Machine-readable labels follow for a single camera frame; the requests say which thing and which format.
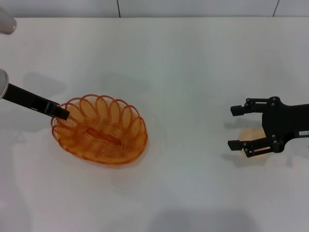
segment robotic tool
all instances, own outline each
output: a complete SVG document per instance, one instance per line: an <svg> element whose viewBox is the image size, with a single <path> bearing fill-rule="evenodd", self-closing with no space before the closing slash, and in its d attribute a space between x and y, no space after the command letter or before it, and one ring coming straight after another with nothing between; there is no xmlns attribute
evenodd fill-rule
<svg viewBox="0 0 309 232"><path fill-rule="evenodd" d="M59 107L58 103L10 84L7 72L0 69L0 99L2 98L50 117L67 120L70 114L69 111Z"/></svg>
<svg viewBox="0 0 309 232"><path fill-rule="evenodd" d="M228 141L232 151L244 150L247 157L274 152L280 153L288 141L309 137L309 104L288 106L279 97L246 100L244 106L232 106L233 116L262 113L266 137L252 141Z"/></svg>

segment wire basket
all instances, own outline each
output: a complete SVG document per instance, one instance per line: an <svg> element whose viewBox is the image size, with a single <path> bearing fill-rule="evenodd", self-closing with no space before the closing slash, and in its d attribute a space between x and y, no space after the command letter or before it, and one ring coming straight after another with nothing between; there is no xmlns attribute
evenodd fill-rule
<svg viewBox="0 0 309 232"><path fill-rule="evenodd" d="M137 160L146 148L144 119L123 100L89 94L60 107L70 115L67 120L52 118L53 136L79 158L120 166Z"/></svg>

